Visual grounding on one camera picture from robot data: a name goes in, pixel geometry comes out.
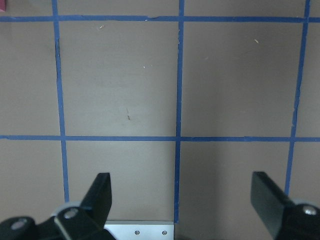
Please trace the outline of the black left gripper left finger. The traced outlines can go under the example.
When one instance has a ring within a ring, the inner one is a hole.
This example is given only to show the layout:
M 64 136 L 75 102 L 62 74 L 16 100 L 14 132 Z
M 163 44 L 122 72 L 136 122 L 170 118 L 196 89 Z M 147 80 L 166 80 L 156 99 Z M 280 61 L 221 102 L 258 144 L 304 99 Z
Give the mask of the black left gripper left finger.
M 54 223 L 64 240 L 110 240 L 112 234 L 104 226 L 111 206 L 110 174 L 99 173 L 80 205 L 61 210 Z

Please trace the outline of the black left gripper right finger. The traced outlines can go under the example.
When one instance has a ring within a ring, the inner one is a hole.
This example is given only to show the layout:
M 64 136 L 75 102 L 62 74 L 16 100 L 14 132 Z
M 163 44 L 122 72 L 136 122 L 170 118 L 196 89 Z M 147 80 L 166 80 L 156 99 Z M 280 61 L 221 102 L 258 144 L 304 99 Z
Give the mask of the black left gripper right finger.
M 320 238 L 320 208 L 292 200 L 263 171 L 252 173 L 250 202 L 274 240 Z

